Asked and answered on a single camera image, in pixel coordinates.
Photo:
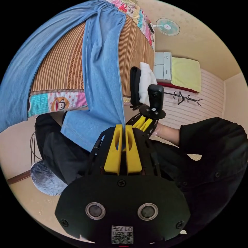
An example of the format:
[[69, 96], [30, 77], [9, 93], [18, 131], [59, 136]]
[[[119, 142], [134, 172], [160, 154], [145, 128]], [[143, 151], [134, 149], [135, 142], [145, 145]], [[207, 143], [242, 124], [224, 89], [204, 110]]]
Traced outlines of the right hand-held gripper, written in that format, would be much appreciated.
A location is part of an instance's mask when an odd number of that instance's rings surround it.
[[155, 131], [158, 121], [166, 116], [166, 113], [163, 110], [151, 108], [144, 104], [138, 107], [132, 106], [132, 109], [139, 110], [139, 113], [133, 116], [126, 125], [131, 125], [133, 128], [139, 128], [148, 138], [151, 137], [152, 133]]

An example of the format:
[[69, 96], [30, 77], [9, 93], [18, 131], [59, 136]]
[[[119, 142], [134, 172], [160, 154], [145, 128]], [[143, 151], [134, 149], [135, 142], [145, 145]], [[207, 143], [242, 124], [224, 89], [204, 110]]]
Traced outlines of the person's right hand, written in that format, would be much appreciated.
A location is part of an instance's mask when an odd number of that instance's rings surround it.
[[175, 146], [179, 146], [180, 130], [158, 123], [152, 136], [164, 139]]

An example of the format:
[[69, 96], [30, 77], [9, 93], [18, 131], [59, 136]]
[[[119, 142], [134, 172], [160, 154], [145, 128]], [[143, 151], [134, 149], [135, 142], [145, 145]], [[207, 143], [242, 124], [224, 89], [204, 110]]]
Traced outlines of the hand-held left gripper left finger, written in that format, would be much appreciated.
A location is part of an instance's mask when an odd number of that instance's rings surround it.
[[109, 152], [104, 165], [106, 173], [120, 174], [121, 154], [122, 154], [123, 126], [115, 126], [113, 138], [110, 144]]

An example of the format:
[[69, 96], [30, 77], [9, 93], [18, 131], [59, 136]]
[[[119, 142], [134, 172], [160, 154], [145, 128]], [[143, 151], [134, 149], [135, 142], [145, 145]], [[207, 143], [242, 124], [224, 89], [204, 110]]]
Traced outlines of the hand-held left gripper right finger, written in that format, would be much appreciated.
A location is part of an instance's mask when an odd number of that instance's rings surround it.
[[142, 165], [135, 141], [133, 127], [126, 125], [125, 127], [125, 141], [126, 141], [126, 164], [127, 174], [137, 174], [142, 171]]

